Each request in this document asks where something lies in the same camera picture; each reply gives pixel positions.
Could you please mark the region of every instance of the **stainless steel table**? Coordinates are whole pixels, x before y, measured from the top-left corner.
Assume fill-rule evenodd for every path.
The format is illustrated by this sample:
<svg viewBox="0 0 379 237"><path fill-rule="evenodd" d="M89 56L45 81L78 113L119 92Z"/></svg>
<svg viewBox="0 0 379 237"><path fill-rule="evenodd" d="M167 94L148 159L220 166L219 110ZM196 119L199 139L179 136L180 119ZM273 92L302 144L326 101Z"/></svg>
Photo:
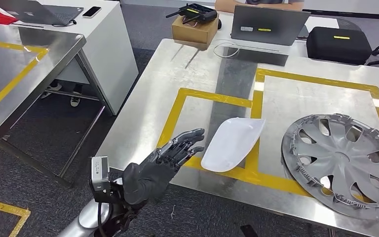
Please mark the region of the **stainless steel table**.
<svg viewBox="0 0 379 237"><path fill-rule="evenodd" d="M85 42L83 35L0 25L0 148L65 186L70 185L63 179L66 170L105 108L95 75L81 50ZM8 143L5 135L73 58L80 62L98 95L98 98L80 97L100 100L103 106L57 175Z"/></svg>
<svg viewBox="0 0 379 237"><path fill-rule="evenodd" d="M231 49L219 50L231 53ZM206 129L207 146L233 117L265 118L259 143L239 167L213 173L192 158L171 183L273 213L379 237L379 221L354 219L310 197L281 162L281 140L295 120L342 113L379 129L379 68L241 51L222 59L164 39L97 155L124 170L171 136Z"/></svg>

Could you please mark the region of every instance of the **yellow label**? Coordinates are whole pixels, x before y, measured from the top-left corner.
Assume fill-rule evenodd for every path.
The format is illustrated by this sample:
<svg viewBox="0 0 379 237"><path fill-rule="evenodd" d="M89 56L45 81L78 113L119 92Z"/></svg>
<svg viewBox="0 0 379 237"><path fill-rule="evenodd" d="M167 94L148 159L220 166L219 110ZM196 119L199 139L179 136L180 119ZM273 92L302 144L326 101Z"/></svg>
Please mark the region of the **yellow label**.
<svg viewBox="0 0 379 237"><path fill-rule="evenodd" d="M198 11L195 11L195 10L192 10L192 9L187 9L188 11L192 11L192 12L195 12L195 13L199 13Z"/></svg>
<svg viewBox="0 0 379 237"><path fill-rule="evenodd" d="M347 36L334 36L335 39L350 40L350 37Z"/></svg>

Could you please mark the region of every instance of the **gray laptop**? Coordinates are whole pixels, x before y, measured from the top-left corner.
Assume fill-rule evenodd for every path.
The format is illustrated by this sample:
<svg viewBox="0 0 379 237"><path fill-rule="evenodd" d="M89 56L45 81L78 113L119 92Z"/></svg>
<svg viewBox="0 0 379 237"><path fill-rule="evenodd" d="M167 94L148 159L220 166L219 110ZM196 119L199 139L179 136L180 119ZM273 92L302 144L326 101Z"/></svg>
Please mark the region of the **gray laptop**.
<svg viewBox="0 0 379 237"><path fill-rule="evenodd" d="M310 12L237 5L231 38L292 45Z"/></svg>
<svg viewBox="0 0 379 237"><path fill-rule="evenodd" d="M0 0L0 8L26 23L67 26L83 7L41 5L33 0Z"/></svg>

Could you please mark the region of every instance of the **white wall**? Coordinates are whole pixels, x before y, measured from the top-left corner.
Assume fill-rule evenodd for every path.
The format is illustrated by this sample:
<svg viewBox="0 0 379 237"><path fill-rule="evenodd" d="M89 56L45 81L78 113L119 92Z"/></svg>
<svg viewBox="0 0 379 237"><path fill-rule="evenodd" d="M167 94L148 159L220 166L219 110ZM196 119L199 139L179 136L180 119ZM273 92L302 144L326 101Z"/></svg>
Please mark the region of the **white wall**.
<svg viewBox="0 0 379 237"><path fill-rule="evenodd" d="M122 0L127 4L181 7L185 3L213 5L215 0ZM379 0L305 0L305 9L321 11L340 11L354 13L379 14Z"/></svg>

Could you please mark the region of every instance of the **gray carpet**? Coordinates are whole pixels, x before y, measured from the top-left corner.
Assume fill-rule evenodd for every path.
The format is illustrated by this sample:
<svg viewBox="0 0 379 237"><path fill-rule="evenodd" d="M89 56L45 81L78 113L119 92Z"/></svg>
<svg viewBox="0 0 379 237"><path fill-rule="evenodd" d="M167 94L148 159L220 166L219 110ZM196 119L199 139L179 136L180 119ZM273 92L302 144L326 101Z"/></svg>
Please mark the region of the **gray carpet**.
<svg viewBox="0 0 379 237"><path fill-rule="evenodd" d="M164 16L176 9L123 5L122 10L141 73L161 39L170 38L171 20ZM379 45L379 20L345 19L362 28L372 47ZM79 107L72 108L69 97L52 95L31 107L11 130L9 140L60 171L99 107L97 102L82 100ZM0 201L31 211L19 236L54 237L78 215L91 199L87 185L89 157L95 154L113 121L104 114L96 124L68 170L68 179L75 183L71 189L49 181L0 150ZM0 236L8 236L17 220L0 212ZM251 225L260 237L327 236L327 230L320 226L173 185L159 202L150 202L122 236L243 237L242 225ZM341 231L337 235L350 236Z"/></svg>

